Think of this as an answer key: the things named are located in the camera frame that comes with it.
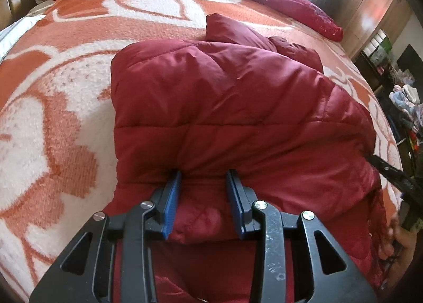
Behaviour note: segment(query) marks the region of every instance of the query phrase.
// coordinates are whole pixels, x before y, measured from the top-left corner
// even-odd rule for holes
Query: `bed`
[[[315,49],[325,76],[370,111],[375,153],[401,168],[389,124],[339,43],[269,6],[251,0],[58,0],[0,65],[0,272],[22,300],[83,223],[113,198],[114,55],[147,39],[202,39],[205,17],[215,12],[266,37]],[[391,216],[399,195],[381,182]]]

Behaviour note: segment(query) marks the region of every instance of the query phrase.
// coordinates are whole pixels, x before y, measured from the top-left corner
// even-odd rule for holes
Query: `metal screw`
[[[312,213],[311,211],[304,211],[302,213],[302,216],[304,217],[304,219],[306,220],[312,220],[314,218],[314,213]]]
[[[104,212],[96,212],[94,215],[93,215],[93,219],[95,220],[95,221],[100,221],[100,220],[103,220],[103,219],[105,219],[106,218],[106,215],[104,214]]]
[[[264,210],[267,207],[267,203],[265,201],[256,201],[254,206],[260,210]]]
[[[148,210],[154,206],[154,203],[152,201],[143,201],[140,205],[142,209]]]

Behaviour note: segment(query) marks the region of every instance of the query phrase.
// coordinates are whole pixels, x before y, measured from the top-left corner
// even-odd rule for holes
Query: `wall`
[[[411,44],[420,58],[423,59],[423,27],[414,13],[393,44],[392,54],[395,59],[401,56],[408,44]]]

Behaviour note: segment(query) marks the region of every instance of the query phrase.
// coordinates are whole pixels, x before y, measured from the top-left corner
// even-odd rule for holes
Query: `person's arm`
[[[398,225],[398,215],[395,214],[388,226],[387,237],[382,239],[382,244],[379,248],[379,258],[386,260],[388,257],[394,254],[394,247],[392,242],[397,240],[402,246],[403,249],[398,257],[395,260],[395,263],[392,265],[388,272],[388,281],[386,287],[379,294],[379,298],[384,298],[389,295],[392,288],[399,282],[402,276],[407,271],[407,268],[413,260],[414,251],[417,243],[417,231],[407,231],[401,228]]]

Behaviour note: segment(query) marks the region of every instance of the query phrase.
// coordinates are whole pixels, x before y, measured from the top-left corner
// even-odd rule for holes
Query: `pile of clothes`
[[[416,135],[423,136],[423,103],[420,103],[417,89],[405,84],[395,85],[389,98],[400,111],[401,124]]]

